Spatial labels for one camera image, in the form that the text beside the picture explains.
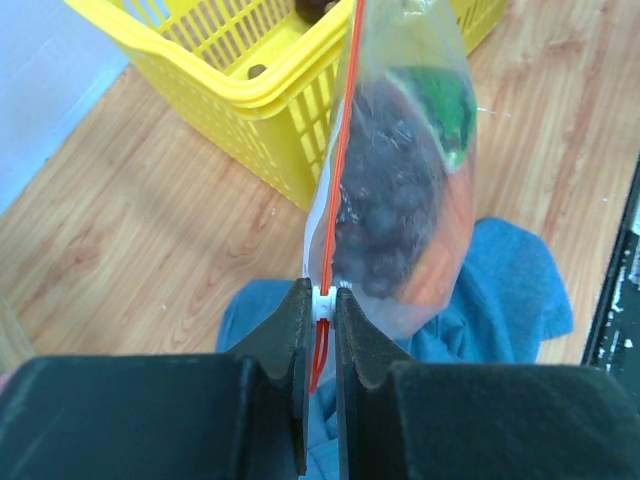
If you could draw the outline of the white round zipper slider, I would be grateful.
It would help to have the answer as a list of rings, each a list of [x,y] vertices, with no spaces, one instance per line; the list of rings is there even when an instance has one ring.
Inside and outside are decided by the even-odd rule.
[[[337,288],[330,286],[327,294],[323,295],[319,286],[312,287],[311,319],[315,322],[326,320],[331,324],[336,310]]]

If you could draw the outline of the toy watermelon slice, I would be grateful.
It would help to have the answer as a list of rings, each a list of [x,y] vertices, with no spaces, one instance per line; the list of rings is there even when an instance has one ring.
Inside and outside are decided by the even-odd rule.
[[[386,77],[431,133],[445,170],[459,171],[475,141],[477,104],[470,77],[426,65],[393,67]]]

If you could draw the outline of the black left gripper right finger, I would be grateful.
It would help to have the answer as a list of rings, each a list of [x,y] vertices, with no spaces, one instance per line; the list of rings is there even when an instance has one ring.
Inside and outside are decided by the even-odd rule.
[[[612,377],[569,365],[422,363],[337,294],[344,479],[635,479],[639,416]]]

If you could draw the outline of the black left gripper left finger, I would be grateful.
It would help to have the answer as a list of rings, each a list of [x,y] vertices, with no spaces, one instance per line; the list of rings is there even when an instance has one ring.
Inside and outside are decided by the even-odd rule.
[[[1,396],[5,479],[296,479],[312,288],[225,353],[42,356]]]

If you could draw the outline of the dark purple grape bunch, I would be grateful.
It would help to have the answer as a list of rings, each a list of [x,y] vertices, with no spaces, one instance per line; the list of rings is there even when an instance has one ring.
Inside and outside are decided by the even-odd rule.
[[[397,295],[433,236],[445,177],[408,98],[385,80],[358,86],[335,222],[335,279],[369,297]]]

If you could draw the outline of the clear zip bag orange seal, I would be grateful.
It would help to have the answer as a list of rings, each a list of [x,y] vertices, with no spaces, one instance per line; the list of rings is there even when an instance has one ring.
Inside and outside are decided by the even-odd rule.
[[[405,340],[449,304],[475,218],[477,104],[446,1],[369,1],[338,57],[303,275]]]

